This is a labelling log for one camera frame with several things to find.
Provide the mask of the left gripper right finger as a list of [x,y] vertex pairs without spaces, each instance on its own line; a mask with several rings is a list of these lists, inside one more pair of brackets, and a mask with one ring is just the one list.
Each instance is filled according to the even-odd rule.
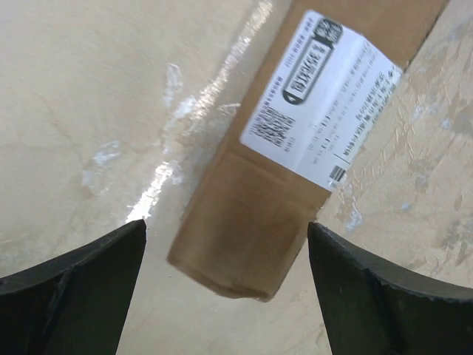
[[472,289],[423,276],[320,223],[308,254],[333,354],[471,354]]

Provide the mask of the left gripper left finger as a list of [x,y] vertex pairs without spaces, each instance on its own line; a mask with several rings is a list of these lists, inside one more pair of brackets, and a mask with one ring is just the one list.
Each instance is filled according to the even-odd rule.
[[115,354],[146,246],[132,221],[1,279],[2,354]]

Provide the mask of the brown cardboard express box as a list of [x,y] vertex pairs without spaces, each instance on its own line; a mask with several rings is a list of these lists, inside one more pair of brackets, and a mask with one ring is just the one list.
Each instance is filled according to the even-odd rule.
[[268,301],[444,1],[293,1],[191,197],[167,260]]

